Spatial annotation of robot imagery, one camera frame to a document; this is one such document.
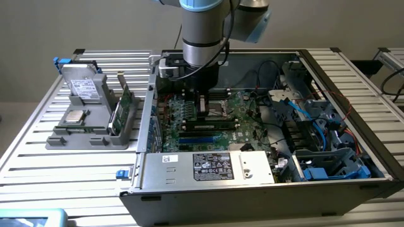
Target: green circuit board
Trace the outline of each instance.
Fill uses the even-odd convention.
[[[261,136],[264,127],[245,113],[251,100],[245,100],[243,96],[249,96],[249,93],[239,91],[225,101],[209,101],[207,119],[237,119],[239,124],[233,131],[215,131],[211,143],[179,143],[183,120],[196,119],[196,108],[193,101],[185,101],[181,96],[172,96],[165,102],[161,121],[163,152],[239,150],[240,146],[247,143],[255,150],[269,150],[268,138]]]

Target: white sticker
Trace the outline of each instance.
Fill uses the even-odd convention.
[[[81,99],[99,99],[95,83],[91,79],[72,79],[71,85]]]
[[[163,155],[163,163],[164,162],[177,162],[179,155]]]

